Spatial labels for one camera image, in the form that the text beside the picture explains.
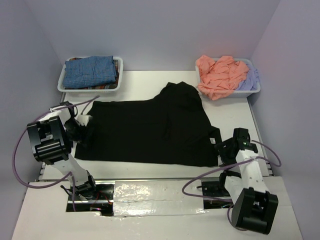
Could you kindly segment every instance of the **folded clothing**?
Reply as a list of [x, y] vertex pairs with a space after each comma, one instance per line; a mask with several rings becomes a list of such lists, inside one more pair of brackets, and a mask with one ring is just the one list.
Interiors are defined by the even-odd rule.
[[112, 83], [106, 83], [98, 86], [89, 86], [89, 87], [82, 87], [81, 89], [87, 89], [87, 90], [92, 90], [92, 89], [116, 89], [119, 84], [119, 71], [118, 71], [118, 60], [113, 60], [114, 61], [114, 66], [115, 66], [115, 71], [116, 71], [116, 77], [115, 77], [115, 82]]
[[202, 55], [196, 65], [201, 82], [197, 88], [212, 100], [232, 94], [241, 81], [246, 80], [249, 67], [243, 61], [235, 61], [232, 56], [222, 56], [217, 62]]
[[65, 88], [80, 89], [116, 81], [117, 71], [113, 56], [91, 56], [65, 61]]
[[258, 82], [260, 82], [258, 70], [251, 64], [247, 64], [249, 68], [246, 74], [246, 80], [241, 81], [236, 91], [254, 91], [258, 89]]

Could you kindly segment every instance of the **light purple cloth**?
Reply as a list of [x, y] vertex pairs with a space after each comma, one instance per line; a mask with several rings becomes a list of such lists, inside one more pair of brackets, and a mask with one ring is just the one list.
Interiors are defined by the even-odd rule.
[[258, 70], [251, 64], [247, 64], [249, 71], [246, 74], [246, 80], [239, 83], [237, 90], [250, 91], [257, 90], [257, 82], [260, 82]]

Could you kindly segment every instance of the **pink cloth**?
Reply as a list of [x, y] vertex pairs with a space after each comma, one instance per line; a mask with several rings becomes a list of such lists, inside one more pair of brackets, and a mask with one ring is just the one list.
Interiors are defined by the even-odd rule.
[[217, 62], [202, 55], [196, 65], [199, 68], [201, 83], [200, 92], [217, 100], [232, 94], [239, 83], [247, 79], [249, 68], [243, 61], [235, 61], [232, 56], [222, 56]]

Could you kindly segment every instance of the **white wall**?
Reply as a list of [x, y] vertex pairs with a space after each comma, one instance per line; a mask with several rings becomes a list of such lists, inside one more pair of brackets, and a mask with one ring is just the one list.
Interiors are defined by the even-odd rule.
[[[0, 239], [9, 240], [26, 192], [14, 178], [12, 151], [26, 125], [59, 103], [62, 66], [23, 0], [0, 1], [0, 33]], [[39, 175], [28, 137], [19, 148], [17, 168], [25, 181]]]
[[250, 58], [280, 0], [26, 0], [60, 61], [115, 55], [126, 70]]
[[278, 173], [305, 240], [320, 234], [319, 13], [319, 0], [281, 0], [252, 56], [261, 77], [253, 110], [283, 160]]

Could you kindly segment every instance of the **cable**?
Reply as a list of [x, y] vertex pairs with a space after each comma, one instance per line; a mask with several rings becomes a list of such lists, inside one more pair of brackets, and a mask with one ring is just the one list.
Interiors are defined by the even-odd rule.
[[91, 103], [91, 101], [88, 102], [88, 103], [84, 106], [83, 110], [81, 111], [81, 115], [84, 114], [84, 111], [86, 110], [86, 108], [89, 106], [90, 103]]
[[102, 196], [104, 196], [104, 198], [108, 201], [108, 203], [109, 203], [110, 205], [112, 205], [112, 202], [110, 202], [110, 200], [109, 200], [109, 198], [107, 197], [107, 195], [105, 195], [102, 191], [99, 191], [99, 193], [101, 193]]
[[210, 175], [210, 174], [213, 174], [213, 173], [216, 173], [216, 172], [219, 172], [219, 171], [222, 171], [222, 170], [227, 170], [227, 169], [231, 169], [231, 168], [234, 168], [236, 166], [239, 166], [239, 165], [242, 165], [242, 164], [247, 164], [247, 163], [250, 163], [251, 161], [253, 161], [254, 159], [249, 159], [249, 160], [246, 160], [246, 161], [243, 161], [243, 162], [239, 162], [239, 163], [235, 163], [235, 164], [231, 164], [231, 165], [228, 165], [228, 166], [223, 166], [223, 167], [219, 167], [217, 169], [214, 169], [214, 170], [211, 170], [211, 171], [208, 171], [206, 173], [203, 173], [193, 179], [191, 179], [190, 181], [188, 181], [182, 188], [182, 193], [187, 195], [187, 196], [191, 196], [191, 197], [198, 197], [198, 198], [204, 198], [204, 199], [214, 199], [214, 200], [218, 200], [218, 201], [221, 201], [221, 202], [227, 202], [227, 203], [232, 203], [232, 200], [231, 199], [224, 199], [224, 198], [219, 198], [219, 197], [215, 197], [215, 196], [204, 196], [204, 195], [198, 195], [198, 194], [193, 194], [193, 193], [188, 193], [185, 191], [186, 187], [189, 186], [191, 183], [193, 183], [194, 181], [196, 180], [199, 180], [201, 178], [203, 178], [204, 176], [207, 176], [207, 175]]
[[265, 157], [263, 157], [263, 156], [257, 156], [256, 159], [263, 159], [263, 160], [265, 160], [266, 162], [268, 162], [269, 164], [271, 164], [271, 165], [273, 165], [273, 166], [275, 166], [275, 167], [278, 167], [278, 168], [282, 166], [282, 162], [281, 162], [281, 160], [280, 160], [280, 157], [279, 157], [279, 156], [276, 154], [276, 152], [273, 151], [269, 146], [263, 144], [262, 142], [256, 141], [256, 140], [252, 140], [252, 142], [257, 143], [257, 144], [260, 144], [261, 146], [264, 146], [266, 149], [268, 149], [270, 152], [272, 152], [273, 155], [274, 155], [274, 156], [276, 157], [276, 159], [278, 160], [279, 164], [276, 164], [276, 163], [270, 161], [269, 159], [267, 159], [267, 158], [265, 158]]
[[91, 208], [98, 201], [98, 199], [99, 199], [99, 192], [96, 195], [96, 199], [95, 199], [94, 203], [92, 203], [89, 208]]
[[72, 194], [70, 192], [68, 192], [68, 190], [65, 188], [65, 186], [60, 185], [60, 188], [62, 188], [66, 194], [68, 194], [69, 197], [72, 197]]
[[227, 206], [229, 206], [229, 207], [230, 207], [231, 205], [232, 205], [232, 204], [227, 203], [227, 204], [223, 205], [221, 208], [222, 208], [222, 209], [224, 209], [225, 207], [227, 207]]
[[[72, 104], [72, 105], [67, 105], [67, 106], [62, 106], [60, 108], [56, 108], [54, 109], [55, 111], [56, 110], [61, 110], [61, 109], [67, 109], [67, 108], [73, 108], [73, 107], [76, 107], [76, 106], [79, 106], [79, 105], [82, 105], [82, 104], [87, 104], [87, 103], [91, 103], [92, 101], [94, 101], [95, 99], [99, 98], [99, 95], [95, 96], [94, 98], [90, 99], [90, 100], [87, 100], [87, 101], [84, 101], [84, 102], [80, 102], [80, 103], [77, 103], [77, 104]], [[39, 120], [41, 119], [42, 117], [44, 117], [45, 115], [51, 113], [51, 111], [47, 111], [43, 114], [41, 114], [40, 116], [38, 116], [35, 120]], [[75, 189], [76, 189], [76, 186], [75, 186], [75, 181], [74, 181], [74, 176], [72, 175], [72, 172], [69, 172], [67, 175], [65, 175], [64, 177], [62, 177], [61, 179], [53, 182], [53, 183], [50, 183], [48, 185], [44, 185], [44, 186], [34, 186], [34, 185], [30, 185], [29, 183], [27, 182], [24, 182], [20, 176], [18, 175], [18, 172], [17, 172], [17, 168], [16, 168], [16, 154], [17, 154], [17, 150], [18, 150], [18, 146], [21, 142], [21, 139], [23, 138], [23, 136], [25, 135], [27, 131], [27, 128], [25, 128], [22, 132], [22, 134], [19, 136], [15, 146], [14, 146], [14, 149], [13, 149], [13, 153], [12, 153], [12, 158], [11, 158], [11, 166], [12, 166], [12, 171], [13, 171], [13, 174], [15, 176], [15, 178], [17, 179], [17, 181], [22, 184], [23, 186], [27, 187], [27, 188], [31, 188], [31, 189], [46, 189], [46, 188], [49, 188], [49, 187], [52, 187], [54, 185], [57, 185], [59, 183], [61, 183], [63, 180], [65, 180], [67, 177], [71, 176], [72, 178], [72, 181], [73, 181], [73, 187], [72, 187], [72, 205], [73, 205], [73, 210], [76, 211], [76, 208], [75, 208]]]
[[78, 113], [79, 113], [77, 106], [75, 106], [75, 109], [76, 109], [76, 114], [74, 114], [74, 117], [76, 117], [78, 115]]

